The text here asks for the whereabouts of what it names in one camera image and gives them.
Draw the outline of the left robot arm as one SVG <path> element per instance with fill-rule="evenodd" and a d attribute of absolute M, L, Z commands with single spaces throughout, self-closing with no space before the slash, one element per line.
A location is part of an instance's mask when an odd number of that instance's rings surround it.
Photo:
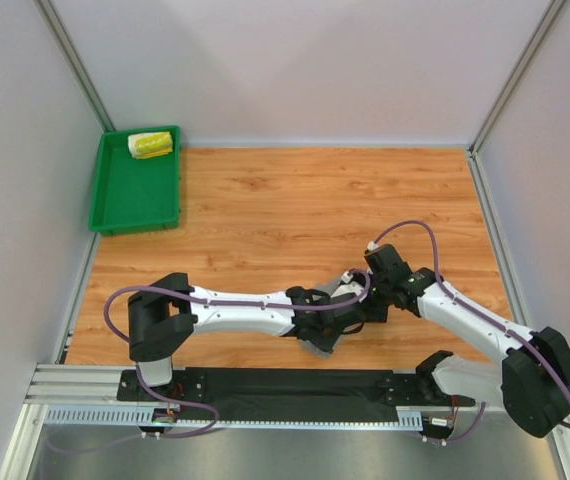
<path fill-rule="evenodd" d="M 192 335 L 258 332 L 293 337 L 331 354 L 352 326 L 365 323 L 362 303 L 370 275 L 351 270 L 322 288 L 300 286 L 267 294 L 217 292 L 170 274 L 128 299 L 129 356 L 150 387 L 173 376 L 172 356 Z"/>

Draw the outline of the grey towel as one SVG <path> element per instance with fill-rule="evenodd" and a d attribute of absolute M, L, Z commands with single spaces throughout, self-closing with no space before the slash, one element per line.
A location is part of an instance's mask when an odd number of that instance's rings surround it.
<path fill-rule="evenodd" d="M 353 324 L 355 307 L 335 305 L 354 298 L 347 284 L 336 278 L 327 284 L 302 289 L 295 304 L 303 307 L 325 307 L 325 310 L 297 311 L 294 317 L 296 338 L 302 346 L 321 357 L 329 357 L 342 338 L 343 331 Z"/>

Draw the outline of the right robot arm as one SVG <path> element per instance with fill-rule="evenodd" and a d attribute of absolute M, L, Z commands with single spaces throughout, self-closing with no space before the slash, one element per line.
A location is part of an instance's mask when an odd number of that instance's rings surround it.
<path fill-rule="evenodd" d="M 429 374 L 439 390 L 504 408 L 536 438 L 570 416 L 570 346 L 557 330 L 531 330 L 472 301 L 428 268 L 412 270 L 390 244 L 365 251 L 372 289 L 384 315 L 390 307 L 437 324 L 480 351 L 487 363 L 438 352 Z"/>

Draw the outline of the yellow green patterned towel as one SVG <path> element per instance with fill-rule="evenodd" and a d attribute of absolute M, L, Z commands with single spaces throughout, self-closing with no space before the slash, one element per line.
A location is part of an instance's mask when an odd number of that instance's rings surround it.
<path fill-rule="evenodd" d="M 145 132 L 128 136 L 127 146 L 135 159 L 149 159 L 173 152 L 174 140 L 169 131 Z"/>

